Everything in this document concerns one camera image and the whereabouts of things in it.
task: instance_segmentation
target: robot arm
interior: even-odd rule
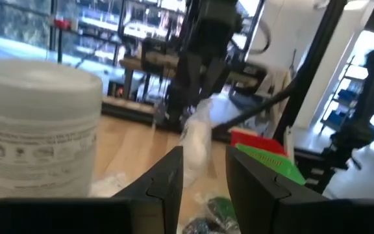
[[[369,123],[374,115],[374,50],[368,54],[365,67],[368,69],[368,76],[358,96],[355,112],[348,123],[331,136],[331,146],[322,153],[326,160],[339,168],[347,168],[346,162],[351,158],[353,150],[363,148],[374,141]]]
[[[181,30],[177,72],[165,101],[168,124],[180,127],[185,109],[220,92],[229,75],[227,46],[241,23],[238,0],[191,0]]]

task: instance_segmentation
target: canister label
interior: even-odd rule
[[[0,117],[0,197],[87,196],[98,121]]]

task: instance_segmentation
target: table surface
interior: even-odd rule
[[[141,60],[138,58],[123,58],[119,61],[119,64],[127,70],[140,70],[142,71]],[[175,77],[175,68],[173,66],[164,66],[163,74],[168,79]]]
[[[98,131],[95,179],[126,173],[133,182],[179,144],[180,135],[151,126],[102,116]],[[203,202],[215,196],[229,197],[225,172],[225,144],[212,143],[212,158],[205,175],[182,194],[179,224],[205,211]]]

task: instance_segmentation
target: wipes container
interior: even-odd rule
[[[101,100],[85,71],[0,60],[0,198],[87,196]]]

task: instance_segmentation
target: red box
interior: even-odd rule
[[[243,144],[245,146],[251,146],[275,154],[287,156],[283,146],[281,146],[281,144],[279,144],[276,140],[266,139],[251,133],[240,132],[235,130],[232,130],[231,134],[232,146],[236,146],[236,144]]]

